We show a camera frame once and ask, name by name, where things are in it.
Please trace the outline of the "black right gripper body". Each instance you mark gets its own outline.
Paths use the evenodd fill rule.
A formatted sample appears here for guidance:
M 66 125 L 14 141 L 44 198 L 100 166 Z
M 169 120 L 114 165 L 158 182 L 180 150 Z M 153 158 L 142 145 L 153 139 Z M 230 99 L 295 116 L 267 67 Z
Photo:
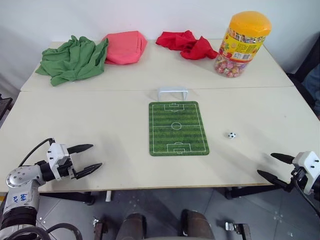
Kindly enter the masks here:
M 295 167 L 291 171 L 291 178 L 289 183 L 289 192 L 293 189 L 304 191 L 308 178 L 306 176 L 306 170 L 304 167 Z

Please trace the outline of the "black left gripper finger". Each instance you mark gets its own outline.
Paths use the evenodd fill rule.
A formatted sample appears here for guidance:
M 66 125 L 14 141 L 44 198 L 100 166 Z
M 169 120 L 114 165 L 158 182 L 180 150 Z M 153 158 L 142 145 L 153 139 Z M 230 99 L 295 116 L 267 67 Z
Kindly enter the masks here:
M 71 146 L 67 148 L 67 151 L 69 154 L 75 154 L 75 153 L 81 153 L 89 148 L 92 148 L 94 145 L 93 144 L 79 144 L 75 146 Z
M 76 179 L 81 179 L 85 176 L 88 176 L 90 174 L 92 174 L 94 171 L 96 171 L 98 168 L 100 168 L 103 164 L 102 163 L 96 163 L 96 164 L 92 164 L 89 165 L 87 167 L 85 167 L 83 170 L 79 171 L 79 172 L 74 172 L 74 177 Z

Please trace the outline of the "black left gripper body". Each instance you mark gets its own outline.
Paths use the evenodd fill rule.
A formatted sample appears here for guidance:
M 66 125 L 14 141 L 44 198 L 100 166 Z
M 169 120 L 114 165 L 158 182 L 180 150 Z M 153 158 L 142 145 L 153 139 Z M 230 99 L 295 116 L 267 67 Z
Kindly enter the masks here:
M 72 158 L 68 155 L 58 161 L 57 171 L 61 178 L 69 177 L 70 179 L 75 178 L 75 169 L 73 166 Z

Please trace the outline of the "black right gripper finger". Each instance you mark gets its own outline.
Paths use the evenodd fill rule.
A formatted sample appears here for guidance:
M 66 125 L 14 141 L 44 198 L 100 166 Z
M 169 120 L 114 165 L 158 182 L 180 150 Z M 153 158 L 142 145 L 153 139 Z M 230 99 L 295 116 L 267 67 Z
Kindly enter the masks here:
M 280 189 L 283 189 L 286 192 L 291 192 L 293 189 L 293 185 L 291 183 L 286 183 L 285 181 L 280 180 L 277 176 L 263 171 L 263 170 L 257 170 L 257 173 L 263 177 L 265 180 L 267 180 L 269 183 L 273 184 L 276 187 L 279 187 Z
M 273 158 L 291 165 L 293 163 L 293 160 L 295 159 L 295 157 L 287 155 L 287 154 L 282 154 L 282 153 L 271 153 L 270 154 Z

